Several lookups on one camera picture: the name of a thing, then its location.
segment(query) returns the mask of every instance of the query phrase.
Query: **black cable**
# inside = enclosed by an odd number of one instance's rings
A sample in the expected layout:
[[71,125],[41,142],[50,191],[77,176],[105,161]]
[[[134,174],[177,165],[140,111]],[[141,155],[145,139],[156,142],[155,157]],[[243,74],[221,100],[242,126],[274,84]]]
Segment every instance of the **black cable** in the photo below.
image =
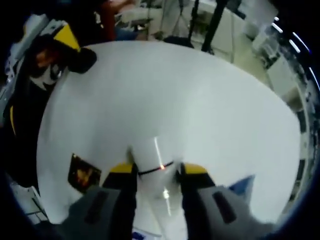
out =
[[192,8],[192,12],[191,12],[190,29],[189,29],[189,35],[188,35],[189,42],[191,42],[191,36],[195,28],[196,19],[198,18],[198,8],[199,8],[199,0],[195,0]]
[[182,12],[184,11],[184,0],[179,0],[179,8],[180,8],[180,16],[181,16]]
[[140,172],[138,172],[138,175],[141,176],[141,175],[146,175],[146,174],[153,173],[153,172],[158,171],[158,170],[163,170],[163,169],[165,169],[166,167],[169,167],[172,164],[174,164],[173,161],[167,163],[166,165],[162,165],[162,167],[159,166],[159,167],[147,170],[147,171],[140,171]]

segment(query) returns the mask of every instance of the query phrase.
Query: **white table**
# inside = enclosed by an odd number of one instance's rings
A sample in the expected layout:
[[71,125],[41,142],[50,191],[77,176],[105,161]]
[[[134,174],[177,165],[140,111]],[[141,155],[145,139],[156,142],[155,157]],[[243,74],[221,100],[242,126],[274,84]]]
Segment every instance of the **white table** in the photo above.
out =
[[299,123],[253,76],[209,54],[163,42],[91,47],[98,61],[57,84],[40,127],[37,174],[53,223],[81,197],[67,182],[72,153],[106,176],[129,144],[170,135],[175,155],[218,185],[255,174],[250,208],[276,221],[299,164]]

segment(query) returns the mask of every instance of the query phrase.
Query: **blue object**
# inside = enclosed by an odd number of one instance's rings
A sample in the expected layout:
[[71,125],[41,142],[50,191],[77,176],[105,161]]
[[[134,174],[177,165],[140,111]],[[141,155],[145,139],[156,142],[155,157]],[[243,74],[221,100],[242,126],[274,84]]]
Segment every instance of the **blue object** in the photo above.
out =
[[120,27],[115,27],[115,40],[116,41],[133,41],[136,40],[138,33],[135,31],[125,30]]
[[247,176],[236,183],[229,186],[229,189],[233,191],[238,196],[241,196],[245,199],[247,203],[250,202],[251,193],[253,188],[253,183],[255,180],[255,175]]
[[144,240],[146,238],[146,236],[142,235],[141,233],[138,233],[136,231],[134,231],[132,233],[132,239],[133,240]]

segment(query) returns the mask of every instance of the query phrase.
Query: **white cabinet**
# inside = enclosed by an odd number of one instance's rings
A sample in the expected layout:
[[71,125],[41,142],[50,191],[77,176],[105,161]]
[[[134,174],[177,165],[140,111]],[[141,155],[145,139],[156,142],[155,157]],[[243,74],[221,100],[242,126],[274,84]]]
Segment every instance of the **white cabinet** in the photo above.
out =
[[266,73],[271,81],[273,91],[285,102],[299,97],[296,74],[292,71],[289,63],[283,56]]

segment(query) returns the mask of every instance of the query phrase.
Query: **black pole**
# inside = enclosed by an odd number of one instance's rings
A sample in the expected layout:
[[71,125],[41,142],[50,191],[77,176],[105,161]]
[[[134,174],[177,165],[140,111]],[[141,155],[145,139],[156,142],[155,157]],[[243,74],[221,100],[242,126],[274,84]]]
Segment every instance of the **black pole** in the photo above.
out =
[[224,13],[224,9],[227,5],[227,2],[228,0],[216,0],[216,8],[212,15],[211,22],[208,27],[208,32],[205,35],[205,39],[202,44],[201,51],[207,53],[211,48],[212,39],[214,39],[214,36],[216,34],[217,28],[222,18],[222,14]]
[[189,29],[189,35],[188,35],[189,42],[191,42],[191,36],[195,28],[196,19],[198,17],[198,8],[199,8],[199,0],[195,0],[192,8],[192,12],[191,12],[190,29]]

